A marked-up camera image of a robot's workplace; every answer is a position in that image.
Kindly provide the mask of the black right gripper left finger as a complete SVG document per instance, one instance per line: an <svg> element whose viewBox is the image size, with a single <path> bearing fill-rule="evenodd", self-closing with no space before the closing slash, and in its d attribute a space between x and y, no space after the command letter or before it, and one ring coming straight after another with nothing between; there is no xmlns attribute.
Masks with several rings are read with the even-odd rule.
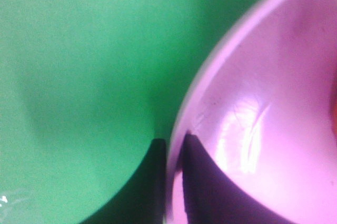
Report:
<svg viewBox="0 0 337 224"><path fill-rule="evenodd" d="M135 173L103 207L81 223L163 223L166 142L153 139Z"/></svg>

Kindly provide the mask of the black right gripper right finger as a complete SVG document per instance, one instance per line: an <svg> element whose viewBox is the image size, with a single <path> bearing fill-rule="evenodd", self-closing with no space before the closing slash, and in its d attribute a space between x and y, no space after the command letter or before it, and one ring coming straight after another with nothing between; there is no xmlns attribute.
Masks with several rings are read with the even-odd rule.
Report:
<svg viewBox="0 0 337 224"><path fill-rule="evenodd" d="M182 176L188 223L289 223L232 182L196 135L184 137Z"/></svg>

